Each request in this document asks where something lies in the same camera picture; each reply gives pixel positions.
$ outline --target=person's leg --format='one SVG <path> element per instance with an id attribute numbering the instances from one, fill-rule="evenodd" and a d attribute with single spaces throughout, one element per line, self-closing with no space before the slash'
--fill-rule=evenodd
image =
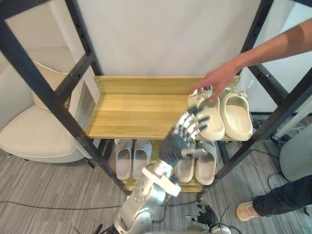
<path id="1" fill-rule="evenodd" d="M 279 215 L 312 204 L 312 175 L 289 182 L 253 202 L 238 206 L 237 217 L 246 221 L 253 217 Z"/>

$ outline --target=slide sandal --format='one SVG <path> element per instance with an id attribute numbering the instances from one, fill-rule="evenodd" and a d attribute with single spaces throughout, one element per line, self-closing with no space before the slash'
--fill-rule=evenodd
<path id="1" fill-rule="evenodd" d="M 226 88 L 220 95 L 220 114 L 225 126 L 225 133 L 234 140 L 246 141 L 253 134 L 246 97 L 244 92 L 230 88 Z"/>
<path id="2" fill-rule="evenodd" d="M 115 141 L 116 176 L 118 179 L 128 179 L 131 175 L 131 150 L 133 141 L 121 139 Z"/>
<path id="3" fill-rule="evenodd" d="M 215 101 L 210 102 L 209 97 L 212 91 L 202 91 L 197 93 L 197 90 L 188 97 L 188 106 L 204 107 L 204 110 L 198 114 L 199 117 L 210 117 L 206 122 L 207 128 L 203 130 L 200 135 L 206 140 L 221 140 L 224 137 L 225 130 L 223 121 L 220 115 L 220 99 L 216 98 Z"/>
<path id="4" fill-rule="evenodd" d="M 183 183 L 189 182 L 193 177 L 195 158 L 180 160 L 175 167 L 175 175 Z"/>
<path id="5" fill-rule="evenodd" d="M 216 166 L 216 148 L 211 141 L 200 141 L 197 148 L 205 149 L 208 152 L 207 156 L 201 156 L 196 161 L 196 179 L 199 183 L 210 185 L 215 179 Z"/>
<path id="6" fill-rule="evenodd" d="M 143 167 L 150 164 L 152 155 L 152 144 L 148 140 L 138 139 L 135 143 L 135 152 L 133 156 L 132 177 L 138 180 Z"/>

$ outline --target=wooden shelf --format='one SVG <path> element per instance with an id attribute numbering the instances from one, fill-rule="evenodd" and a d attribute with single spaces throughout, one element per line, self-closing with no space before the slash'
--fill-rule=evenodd
<path id="1" fill-rule="evenodd" d="M 85 132 L 91 138 L 164 139 L 201 78 L 96 77 L 101 96 Z"/>

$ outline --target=black metal frame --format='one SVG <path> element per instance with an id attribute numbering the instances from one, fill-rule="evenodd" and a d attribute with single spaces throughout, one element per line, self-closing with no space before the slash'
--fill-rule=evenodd
<path id="1" fill-rule="evenodd" d="M 309 1 L 297 0 L 309 5 Z M 97 149 L 83 129 L 79 126 L 71 114 L 63 107 L 64 102 L 70 96 L 71 92 L 80 81 L 81 77 L 91 65 L 95 75 L 102 75 L 99 62 L 96 58 L 92 43 L 87 34 L 86 26 L 83 22 L 81 12 L 76 0 L 65 0 L 67 8 L 72 17 L 76 31 L 85 50 L 85 55 L 74 66 L 69 75 L 54 92 L 44 77 L 35 67 L 23 47 L 16 39 L 10 28 L 5 23 L 5 19 L 31 9 L 39 4 L 47 2 L 46 0 L 3 0 L 0 1 L 0 48 L 8 61 L 13 65 L 21 77 L 26 81 L 30 88 L 39 96 L 43 103 L 56 116 L 56 118 L 71 133 L 76 141 L 86 150 L 87 153 L 96 161 L 99 166 L 112 178 L 117 186 L 125 193 L 123 183 L 117 179 L 115 172 L 108 164 L 108 158 L 112 151 L 113 140 L 102 140 Z M 253 20 L 247 38 L 244 42 L 241 52 L 253 48 L 254 43 L 260 33 L 265 19 L 272 6 L 273 0 L 261 0 L 256 16 Z M 251 151 L 252 146 L 261 139 L 268 137 L 274 130 L 288 118 L 295 110 L 312 94 L 312 69 L 302 78 L 297 86 L 288 94 L 272 74 L 265 69 L 263 65 L 249 67 L 253 75 L 258 79 L 266 89 L 278 108 L 271 114 L 268 120 L 263 123 L 253 136 L 242 143 L 241 148 L 229 157 L 225 142 L 218 142 L 221 157 L 224 163 L 223 168 L 215 175 L 214 182 L 209 186 L 204 186 L 202 192 L 197 194 L 197 199 L 201 199 L 209 188 L 213 187 L 237 164 L 239 164 Z"/>
<path id="2" fill-rule="evenodd" d="M 297 3 L 312 7 L 312 0 L 293 0 Z"/>

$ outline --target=floor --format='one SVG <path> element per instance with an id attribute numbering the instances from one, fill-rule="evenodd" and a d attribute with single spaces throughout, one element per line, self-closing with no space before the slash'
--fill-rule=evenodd
<path id="1" fill-rule="evenodd" d="M 301 125 L 312 122 L 306 118 Z M 227 144 L 230 155 L 239 148 L 239 142 Z M 265 140 L 257 149 L 279 155 L 279 148 Z M 301 211 L 272 217 L 262 217 L 241 222 L 235 211 L 239 203 L 250 201 L 256 195 L 270 191 L 269 175 L 279 172 L 275 158 L 253 151 L 205 196 L 220 217 L 230 204 L 222 222 L 234 225 L 244 234 L 311 234 L 312 219 Z M 25 161 L 13 156 L 8 158 L 0 151 L 0 233 L 4 234 L 91 234 L 102 223 L 108 227 L 113 223 L 118 206 L 125 200 L 124 194 L 100 167 L 91 169 L 83 160 L 66 164 L 45 164 Z M 271 187 L 285 183 L 281 175 L 270 178 Z M 195 200 L 195 194 L 180 194 L 170 200 L 179 204 Z M 93 210 L 49 210 L 25 207 L 3 201 L 13 201 L 31 206 L 62 208 L 96 208 Z M 162 210 L 155 219 L 159 219 Z M 185 215 L 197 215 L 195 204 L 170 207 L 165 220 L 153 224 L 151 231 L 185 230 L 195 223 Z"/>

